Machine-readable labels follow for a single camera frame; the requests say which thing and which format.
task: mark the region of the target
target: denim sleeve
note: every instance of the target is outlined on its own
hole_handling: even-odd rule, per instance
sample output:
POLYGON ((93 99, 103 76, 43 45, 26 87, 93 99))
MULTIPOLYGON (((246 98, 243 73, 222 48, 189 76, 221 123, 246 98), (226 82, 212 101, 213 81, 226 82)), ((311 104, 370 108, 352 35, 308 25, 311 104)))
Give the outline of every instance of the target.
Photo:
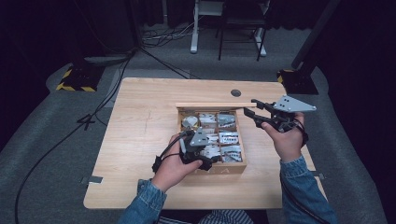
MULTIPOLYGON (((299 203, 329 223, 337 223, 334 210, 319 190, 317 180, 306 167, 303 156, 295 161, 281 161, 280 174, 285 187, 299 203)), ((311 216, 300 210, 283 189, 282 203, 288 223, 317 223, 311 216)))
POLYGON ((137 184, 137 195, 125 209, 118 223, 155 223, 165 200, 165 193, 152 185, 149 180, 140 179, 137 184))

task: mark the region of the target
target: wooden table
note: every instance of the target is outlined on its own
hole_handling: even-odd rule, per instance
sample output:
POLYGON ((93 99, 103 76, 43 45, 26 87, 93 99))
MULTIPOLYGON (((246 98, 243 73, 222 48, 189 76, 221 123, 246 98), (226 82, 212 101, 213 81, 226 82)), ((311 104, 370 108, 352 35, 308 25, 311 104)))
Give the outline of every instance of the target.
MULTIPOLYGON (((152 178, 155 156, 177 133, 176 103, 272 103, 285 94, 276 82, 125 78, 108 123, 84 199, 87 208, 125 208, 136 195, 138 179, 152 178), (242 92, 240 97, 231 90, 242 92)), ((265 110, 256 113, 269 116, 265 110)), ((247 157, 241 175, 193 175, 167 191, 164 209, 280 208, 279 157, 264 130, 237 111, 247 157)), ((315 171, 307 148, 308 168, 315 171)))

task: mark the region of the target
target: black cable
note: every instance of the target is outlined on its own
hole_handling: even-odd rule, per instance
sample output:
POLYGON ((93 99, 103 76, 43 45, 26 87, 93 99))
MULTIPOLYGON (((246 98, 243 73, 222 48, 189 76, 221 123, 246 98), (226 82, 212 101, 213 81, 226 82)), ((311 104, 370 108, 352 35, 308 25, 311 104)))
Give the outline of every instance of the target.
POLYGON ((176 29, 173 29, 173 31, 171 33, 167 34, 166 33, 168 31, 168 29, 167 29, 161 35, 154 35, 154 36, 149 36, 149 37, 143 38, 143 40, 146 41, 144 43, 144 47, 147 47, 147 48, 162 47, 162 46, 166 45, 167 43, 171 42, 172 40, 179 40, 181 38, 184 38, 186 35, 192 35, 192 33, 189 33, 189 31, 192 29, 192 25, 193 25, 193 23, 185 28, 179 28, 179 30, 181 30, 181 31, 176 31, 176 29), (147 43, 150 40, 155 40, 155 39, 158 39, 156 44, 147 43))
POLYGON ((33 170, 38 166, 38 164, 40 162, 42 162, 44 160, 44 158, 46 158, 51 151, 53 151, 57 146, 59 146, 64 140, 66 140, 68 137, 70 137, 73 133, 75 133, 80 127, 82 127, 85 124, 85 122, 80 123, 77 128, 75 128, 72 132, 70 132, 66 137, 64 137, 61 141, 59 141, 57 144, 55 144, 55 146, 53 146, 49 151, 47 151, 46 154, 44 154, 44 156, 42 156, 36 163, 35 165, 30 169, 29 173, 25 176, 25 178, 22 180, 22 183, 20 185, 20 188, 18 189, 18 193, 17 193, 17 198, 15 200, 15 206, 14 206, 14 211, 15 211, 15 223, 19 224, 20 221, 18 219, 18 205, 19 205, 19 200, 21 197, 21 192, 23 189, 24 184, 26 183, 27 179, 29 178, 30 174, 33 172, 33 170))
POLYGON ((179 135, 177 138, 175 138, 175 139, 168 145, 168 147, 163 151, 163 153, 161 154, 160 158, 162 158, 162 157, 166 154, 166 152, 168 152, 169 149, 170 149, 178 140, 180 140, 181 137, 182 137, 182 136, 179 135))
POLYGON ((309 210, 307 207, 305 207, 302 203, 300 203, 294 195, 291 194, 290 190, 286 187, 285 182, 283 181, 282 174, 279 174, 280 178, 280 185, 282 189, 286 192, 287 196, 294 202, 294 204, 303 212, 311 216, 314 220, 316 220, 319 223, 323 224, 330 224, 330 222, 326 221, 325 219, 317 216, 315 213, 313 213, 311 210, 309 210))
POLYGON ((172 71, 174 71, 175 73, 179 74, 180 76, 182 76, 182 77, 184 77, 184 78, 186 78, 186 79, 189 79, 189 78, 186 77, 186 76, 184 76, 183 74, 179 73, 179 72, 177 71, 177 69, 180 70, 180 71, 182 71, 182 72, 184 72, 184 73, 186 73, 186 74, 189 74, 190 76, 193 76, 193 77, 196 77, 196 78, 198 78, 198 79, 201 79, 201 78, 198 77, 198 76, 195 76, 195 75, 193 75, 193 74, 191 74, 191 73, 189 73, 189 72, 187 72, 187 71, 184 71, 184 70, 181 69, 181 68, 175 67, 174 65, 172 65, 172 64, 170 64, 170 63, 167 63, 167 62, 165 62, 165 61, 163 61, 163 60, 157 58, 156 56, 152 55, 151 53, 149 53, 149 52, 146 51, 145 49, 140 48, 140 50, 141 50, 143 53, 145 53, 145 54, 147 54, 148 56, 150 56, 151 58, 155 59, 157 62, 163 64, 165 67, 171 69, 172 71))
MULTIPOLYGON (((125 63, 125 65, 123 66, 122 72, 120 73, 120 77, 118 80, 117 85, 115 86, 115 88, 113 88, 113 90, 116 90, 116 87, 118 87, 120 85, 120 81, 122 80, 123 74, 125 72, 125 68, 128 65, 129 61, 131 61, 132 56, 128 59, 128 61, 125 63)), ((116 91, 113 91, 110 97, 106 97, 100 104, 99 106, 96 107, 95 111, 93 112, 92 115, 89 115, 87 119, 85 119, 86 121, 91 120, 91 118, 93 116, 95 116, 104 106, 106 103, 108 103, 108 101, 113 97, 113 95, 115 94, 116 91)), ((48 150, 36 163, 35 165, 30 169, 30 171, 28 172, 28 174, 25 176, 25 178, 22 180, 21 184, 20 184, 20 188, 18 189, 18 193, 17 193, 17 197, 15 199, 15 204, 14 204, 14 217, 15 217, 15 223, 19 224, 19 218, 18 218, 18 206, 19 206, 19 200, 21 197, 21 192, 22 189, 27 181, 27 179, 29 178, 29 176, 32 174, 32 172, 35 170, 35 168, 38 166, 38 164, 40 162, 42 162, 57 146, 59 146, 62 142, 64 142, 67 138, 69 138, 73 133, 75 133, 79 128, 81 128, 83 125, 85 125, 86 122, 81 122, 72 132, 70 132, 66 137, 64 137, 61 141, 59 141, 57 144, 55 144, 55 146, 53 146, 50 150, 48 150)))
POLYGON ((87 61, 87 62, 93 66, 102 66, 102 67, 108 67, 108 66, 119 64, 119 63, 125 63, 131 57, 131 55, 136 52, 136 50, 137 50, 137 48, 133 49, 133 52, 131 54, 128 54, 125 57, 120 58, 120 59, 106 60, 103 62, 90 62, 90 61, 87 61))
POLYGON ((107 126, 107 124, 106 124, 104 121, 102 121, 101 119, 99 119, 97 113, 95 114, 95 117, 96 117, 96 119, 97 119, 99 122, 101 122, 103 125, 107 126))
POLYGON ((306 142, 308 142, 308 140, 309 140, 308 133, 305 132, 305 127, 304 127, 304 125, 303 125, 299 120, 294 119, 293 121, 294 121, 294 122, 297 122, 297 124, 296 124, 295 127, 296 127, 296 128, 301 132, 301 134, 303 135, 303 142, 302 142, 302 145, 301 145, 301 147, 303 147, 303 146, 305 146, 306 142))
POLYGON ((163 161, 164 161, 166 158, 170 157, 170 156, 176 156, 176 155, 181 155, 181 153, 178 152, 178 153, 169 154, 169 155, 167 155, 167 156, 165 156, 165 157, 163 158, 163 161))
POLYGON ((116 51, 114 49, 109 48, 106 44, 103 43, 103 41, 97 36, 96 32, 93 30, 92 26, 90 25, 90 22, 88 21, 88 19, 85 17, 83 11, 81 10, 81 8, 79 7, 78 3, 76 2, 76 0, 73 0, 76 8, 78 9, 78 12, 81 14, 82 18, 84 19, 84 21, 87 23, 88 27, 90 28, 91 33, 93 34, 93 36, 95 37, 95 39, 105 48, 108 49, 109 51, 113 52, 113 53, 122 53, 122 54, 129 54, 131 51, 134 50, 134 47, 131 48, 130 50, 127 51, 116 51))

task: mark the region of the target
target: power cable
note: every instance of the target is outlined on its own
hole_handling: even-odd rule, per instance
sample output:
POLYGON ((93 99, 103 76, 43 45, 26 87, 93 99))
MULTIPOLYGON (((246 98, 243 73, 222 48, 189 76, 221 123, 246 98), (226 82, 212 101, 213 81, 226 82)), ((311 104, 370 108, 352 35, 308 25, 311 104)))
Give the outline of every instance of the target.
POLYGON ((201 78, 198 77, 198 76, 195 76, 195 75, 193 75, 193 74, 191 74, 191 73, 189 73, 189 72, 187 72, 187 71, 185 71, 185 70, 183 70, 183 69, 181 69, 181 68, 178 68, 178 67, 176 67, 176 66, 174 66, 174 65, 172 65, 172 64, 170 64, 170 63, 168 63, 168 62, 165 62, 165 61, 163 61, 163 60, 157 58, 156 56, 152 55, 150 52, 146 51, 145 49, 140 48, 140 50, 141 50, 143 53, 147 54, 149 57, 155 59, 157 62, 163 64, 165 67, 171 69, 172 71, 174 71, 175 73, 179 74, 180 76, 182 76, 182 77, 184 77, 184 78, 186 78, 186 79, 189 79, 189 78, 186 77, 186 76, 184 76, 183 74, 181 74, 181 73, 178 72, 177 70, 180 70, 181 72, 183 72, 183 73, 185 73, 185 74, 188 74, 188 75, 190 75, 190 76, 196 77, 197 79, 201 79, 201 78))
POLYGON ((17 197, 15 199, 15 204, 14 204, 14 218, 15 218, 15 223, 19 224, 19 217, 18 217, 18 207, 19 207, 19 200, 21 197, 21 192, 23 190, 23 187, 26 183, 26 181, 28 180, 29 176, 32 174, 32 172, 35 170, 35 168, 40 164, 40 162, 42 162, 56 147, 58 147, 61 143, 63 143, 67 138, 69 138, 73 133, 75 133, 79 128, 81 128, 83 125, 86 124, 87 121, 90 121, 91 118, 93 116, 95 116, 107 103, 108 101, 114 96, 115 94, 115 90, 118 88, 118 86, 120 85, 120 81, 122 80, 123 74, 125 72, 125 68, 128 65, 129 61, 131 61, 132 56, 129 57, 128 61, 125 63, 125 65, 123 66, 122 72, 120 73, 120 77, 117 81, 117 84, 115 85, 115 87, 113 88, 113 92, 111 94, 108 94, 107 97, 105 97, 105 99, 99 104, 99 106, 96 107, 95 111, 93 112, 93 114, 89 114, 88 118, 85 119, 85 122, 81 122, 72 132, 70 132, 66 137, 64 137, 61 141, 59 141, 57 144, 55 144, 50 150, 48 150, 36 163, 35 165, 29 170, 28 174, 24 177, 24 179, 22 180, 20 187, 18 189, 18 193, 17 193, 17 197))
POLYGON ((91 33, 93 34, 93 37, 95 37, 95 39, 99 42, 99 44, 102 45, 103 48, 105 48, 105 49, 107 49, 107 50, 109 50, 109 51, 111 51, 111 52, 113 52, 113 53, 127 54, 127 56, 125 57, 125 60, 127 60, 128 55, 130 55, 132 52, 135 51, 135 47, 133 47, 133 48, 127 50, 127 51, 117 51, 117 50, 114 50, 114 49, 108 47, 105 43, 103 43, 103 41, 98 37, 98 35, 96 34, 96 32, 93 30, 93 28, 92 28, 90 22, 88 21, 87 17, 84 15, 84 12, 82 11, 81 7, 78 5, 78 3, 76 2, 76 0, 73 0, 73 2, 74 2, 74 4, 75 4, 75 6, 76 6, 78 12, 81 14, 83 20, 84 20, 85 23, 88 25, 88 27, 89 27, 91 33))
POLYGON ((171 32, 170 34, 167 34, 166 31, 168 31, 169 29, 166 29, 161 35, 154 35, 154 36, 149 36, 146 38, 143 38, 143 41, 147 41, 147 40, 152 40, 152 39, 158 39, 157 44, 149 44, 149 43, 144 43, 144 47, 147 48, 155 48, 155 47, 162 47, 164 45, 166 45, 167 43, 169 43, 172 40, 179 40, 183 37, 185 37, 186 35, 192 35, 192 33, 187 33, 187 34, 183 34, 186 31, 188 32, 189 30, 191 30, 194 25, 194 22, 190 23, 188 26, 186 26, 185 28, 180 28, 181 31, 176 33, 176 29, 173 30, 173 32, 171 32))

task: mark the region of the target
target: chair leg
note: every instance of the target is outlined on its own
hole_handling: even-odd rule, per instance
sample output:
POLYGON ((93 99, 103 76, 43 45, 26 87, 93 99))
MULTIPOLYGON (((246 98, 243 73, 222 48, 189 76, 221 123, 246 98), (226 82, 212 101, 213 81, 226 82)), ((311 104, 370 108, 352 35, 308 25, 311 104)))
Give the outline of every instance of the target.
POLYGON ((266 29, 262 28, 262 42, 260 43, 259 47, 259 54, 257 55, 257 62, 259 61, 260 57, 262 56, 262 46, 264 45, 264 38, 265 38, 265 33, 267 32, 266 29))
POLYGON ((222 50, 222 42, 223 42, 223 36, 224 36, 224 27, 220 28, 220 47, 219 47, 219 61, 221 60, 221 50, 222 50))

